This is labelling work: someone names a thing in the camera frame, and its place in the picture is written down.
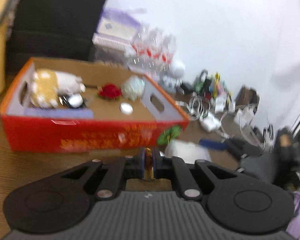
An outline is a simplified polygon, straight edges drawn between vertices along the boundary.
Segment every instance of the red flower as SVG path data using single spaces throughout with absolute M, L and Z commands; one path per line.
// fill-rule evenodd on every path
M 98 95 L 102 98 L 108 99 L 117 99 L 122 95 L 121 90 L 114 84 L 106 84 L 101 87 L 101 90 L 98 92 Z

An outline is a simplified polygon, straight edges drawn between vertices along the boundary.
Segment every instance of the iridescent plastic object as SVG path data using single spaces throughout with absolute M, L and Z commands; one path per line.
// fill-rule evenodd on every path
M 121 92 L 125 99 L 136 101 L 145 91 L 145 82 L 137 77 L 131 76 L 124 84 L 121 85 Z

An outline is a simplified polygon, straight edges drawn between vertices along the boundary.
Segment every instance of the box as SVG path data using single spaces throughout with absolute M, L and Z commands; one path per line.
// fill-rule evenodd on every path
M 73 109 L 30 107 L 28 88 L 34 71 L 40 68 L 81 76 L 87 87 L 82 96 L 95 98 L 89 109 L 83 109 L 92 111 L 91 115 L 73 117 Z M 11 150 L 86 152 L 94 149 L 151 147 L 157 144 L 159 137 L 162 144 L 162 138 L 167 137 L 168 141 L 177 135 L 176 131 L 184 130 L 189 123 L 187 114 L 147 76 L 142 76 L 146 84 L 145 92 L 136 102 L 124 98 L 108 101 L 95 97 L 98 87 L 109 82 L 120 87 L 132 75 L 134 73 L 127 69 L 114 68 L 103 62 L 31 58 L 15 77 L 0 106 L 0 117 Z M 120 112 L 121 102 L 133 106 L 131 115 Z M 44 117 L 49 116 L 49 111 L 61 111 L 62 115 L 58 118 Z

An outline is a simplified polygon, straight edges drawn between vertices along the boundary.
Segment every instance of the wooden table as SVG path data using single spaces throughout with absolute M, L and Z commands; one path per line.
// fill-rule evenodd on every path
M 7 77 L 10 84 L 13 77 Z M 198 143 L 201 138 L 220 140 L 216 133 L 204 132 L 197 121 L 191 122 L 180 139 Z M 0 238 L 7 234 L 9 226 L 2 213 L 2 203 L 9 192 L 22 185 L 42 179 L 57 172 L 69 169 L 91 159 L 110 162 L 118 156 L 134 155 L 136 149 L 129 151 L 104 150 L 89 153 L 48 154 L 11 152 L 0 120 Z M 227 152 L 211 151 L 213 162 L 234 170 L 237 162 Z

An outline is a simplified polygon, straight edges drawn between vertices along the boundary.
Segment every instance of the yellow and white plush toy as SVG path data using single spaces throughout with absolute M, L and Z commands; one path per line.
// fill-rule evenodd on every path
M 58 95 L 85 92 L 82 78 L 76 75 L 39 69 L 34 73 L 31 84 L 31 103 L 40 108 L 58 107 Z

